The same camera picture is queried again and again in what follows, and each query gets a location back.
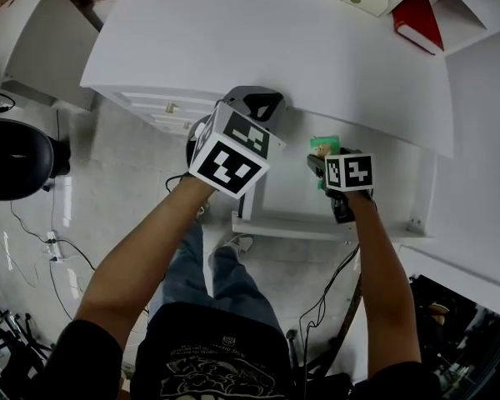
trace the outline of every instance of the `white tiled floor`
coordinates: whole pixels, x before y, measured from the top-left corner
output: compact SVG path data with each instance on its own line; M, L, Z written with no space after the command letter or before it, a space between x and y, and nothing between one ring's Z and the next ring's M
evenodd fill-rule
M55 108L30 104L7 116L32 124L54 138L58 135ZM60 238L80 247L97 266L167 195L165 180L186 170L185 140L159 132L103 98L90 113L59 110L59 127L60 138L68 138L72 148L69 227L63 225L66 194L62 177L57 179L55 196L53 192L39 191L14 202L13 209L27 229L44 236L52 227ZM0 242L4 244L6 233L11 259L34 287L14 265L12 271L8 270L7 255L0 244L0 303L14 313L31 313L40 333L55 341L69 319L53 290L49 256L45 245L21 229L9 206L9 202L0 202ZM204 224L206 255L229 230L231 211L236 207L237 202L227 196L213 196L211 214ZM298 318L320 298L335 267L352 248L333 242L259 237L242 261L287 331L298 328ZM62 253L71 259L53 264L52 274L65 308L73 314L79 301L71 292L68 269L76 274L81 289L87 286L91 272L72 247L62 244ZM207 265L204 271L210 286ZM312 331L310 353L322 351L341 327L356 281L352 266L337 278L327 295L326 318L321 327ZM308 314L304 327L316 316L316 312ZM145 329L146 319L141 316L128 341L124 358L128 363L134 363Z

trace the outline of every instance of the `red book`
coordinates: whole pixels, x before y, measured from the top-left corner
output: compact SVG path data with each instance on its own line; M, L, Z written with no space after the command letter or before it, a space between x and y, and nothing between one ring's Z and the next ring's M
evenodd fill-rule
M429 0L403 0L392 11L394 31L435 55L444 50L443 39Z

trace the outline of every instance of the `shoe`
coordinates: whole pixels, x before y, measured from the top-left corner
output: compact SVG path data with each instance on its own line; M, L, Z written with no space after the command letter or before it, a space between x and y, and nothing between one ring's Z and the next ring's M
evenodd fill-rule
M239 258L243 253L248 252L253 245L253 236L250 234L238 234L229 242L225 242L217 248L228 247L235 251L235 255Z

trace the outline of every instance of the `blue jeans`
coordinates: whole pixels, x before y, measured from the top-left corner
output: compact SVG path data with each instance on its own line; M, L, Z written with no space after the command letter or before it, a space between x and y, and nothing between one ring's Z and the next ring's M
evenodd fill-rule
M259 292L231 247L215 250L209 265L213 274L213 297L208 294L203 276L202 226L193 222L150 301L150 318L167 303L194 303L257 320L282 333L270 302Z

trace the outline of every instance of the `person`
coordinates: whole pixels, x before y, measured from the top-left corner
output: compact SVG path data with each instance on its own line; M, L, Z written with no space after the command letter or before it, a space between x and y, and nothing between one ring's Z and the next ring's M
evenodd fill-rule
M208 296L202 229L194 219L214 191L195 177L183 178L100 263L37 375L33 398L117 398L123 350L148 303L132 398L302 397L274 311L238 261L251 238L236 237L214 251ZM363 397L436 398L437 379L420 363L408 278L373 202L359 193L348 200L368 325Z

